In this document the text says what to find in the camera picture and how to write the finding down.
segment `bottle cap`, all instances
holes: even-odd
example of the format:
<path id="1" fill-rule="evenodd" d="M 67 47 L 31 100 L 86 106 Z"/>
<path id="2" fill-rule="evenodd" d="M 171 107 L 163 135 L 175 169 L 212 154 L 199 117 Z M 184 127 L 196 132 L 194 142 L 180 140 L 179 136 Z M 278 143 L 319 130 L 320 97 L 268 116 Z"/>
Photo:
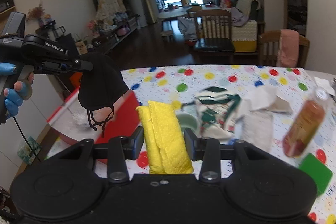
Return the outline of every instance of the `bottle cap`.
<path id="1" fill-rule="evenodd" d="M 314 91 L 314 100 L 323 108 L 326 108 L 328 104 L 329 94 L 328 92 L 321 87 L 318 87 Z"/>

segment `polka dot tablecloth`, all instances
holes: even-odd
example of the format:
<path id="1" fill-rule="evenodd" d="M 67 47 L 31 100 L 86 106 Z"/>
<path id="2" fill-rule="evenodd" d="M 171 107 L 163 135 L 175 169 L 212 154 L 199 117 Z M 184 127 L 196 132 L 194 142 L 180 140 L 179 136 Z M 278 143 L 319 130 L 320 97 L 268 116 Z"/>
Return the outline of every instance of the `polka dot tablecloth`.
<path id="1" fill-rule="evenodd" d="M 302 159 L 312 153 L 335 175 L 336 172 L 336 127 L 332 111 L 329 110 L 323 124 L 300 158 L 291 159 L 284 155 L 282 139 L 290 128 L 293 119 L 314 89 L 315 83 L 301 68 L 273 68 L 263 66 L 240 65 L 192 65 L 175 67 L 151 67 L 122 71 L 125 83 L 132 89 L 140 104 L 147 105 L 148 100 L 170 103 L 181 111 L 182 103 L 194 100 L 198 91 L 209 86 L 221 86 L 244 97 L 250 90 L 261 85 L 276 86 L 290 103 L 293 114 L 273 113 L 273 144 L 271 154 L 285 162 L 298 166 Z M 68 147 L 58 140 L 48 156 Z M 132 176 L 134 173 L 148 174 L 146 147 L 136 161 L 127 160 Z M 194 173 L 198 177 L 201 162 L 193 162 Z M 221 161 L 222 177 L 232 173 L 231 162 Z M 106 177 L 106 165 L 98 163 L 96 173 Z M 333 176 L 327 190 L 318 197 L 309 217 L 318 224 L 336 223 L 336 176 Z"/>

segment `yellow sponge cloth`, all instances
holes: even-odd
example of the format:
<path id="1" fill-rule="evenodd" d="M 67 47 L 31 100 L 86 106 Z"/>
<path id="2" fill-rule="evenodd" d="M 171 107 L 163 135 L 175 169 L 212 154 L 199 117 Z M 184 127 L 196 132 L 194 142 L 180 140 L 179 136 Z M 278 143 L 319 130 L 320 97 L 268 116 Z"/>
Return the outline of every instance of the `yellow sponge cloth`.
<path id="1" fill-rule="evenodd" d="M 144 129 L 150 174 L 190 174 L 194 171 L 174 109 L 148 101 L 137 111 Z"/>

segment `black face mask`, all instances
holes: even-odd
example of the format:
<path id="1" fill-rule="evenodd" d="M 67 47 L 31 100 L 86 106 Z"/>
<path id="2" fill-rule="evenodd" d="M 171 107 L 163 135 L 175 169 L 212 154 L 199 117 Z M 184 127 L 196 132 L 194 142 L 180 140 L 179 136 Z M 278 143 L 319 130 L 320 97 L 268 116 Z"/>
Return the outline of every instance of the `black face mask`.
<path id="1" fill-rule="evenodd" d="M 99 52 L 89 52 L 81 55 L 81 60 L 93 64 L 92 71 L 85 71 L 79 87 L 78 100 L 82 107 L 87 109 L 90 127 L 101 126 L 103 130 L 106 123 L 113 118 L 113 104 L 128 91 L 121 72 L 117 65 L 107 55 Z M 93 111 L 110 107 L 112 112 L 104 121 L 97 122 L 93 117 Z"/>

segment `green cup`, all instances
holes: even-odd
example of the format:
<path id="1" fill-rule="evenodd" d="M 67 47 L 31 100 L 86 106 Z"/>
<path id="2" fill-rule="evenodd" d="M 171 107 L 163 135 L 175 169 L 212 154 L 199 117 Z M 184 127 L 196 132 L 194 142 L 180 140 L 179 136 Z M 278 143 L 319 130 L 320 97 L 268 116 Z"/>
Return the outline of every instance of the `green cup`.
<path id="1" fill-rule="evenodd" d="M 197 137 L 200 137 L 200 123 L 196 117 L 186 112 L 177 113 L 176 117 L 182 133 L 186 128 L 190 128 Z"/>

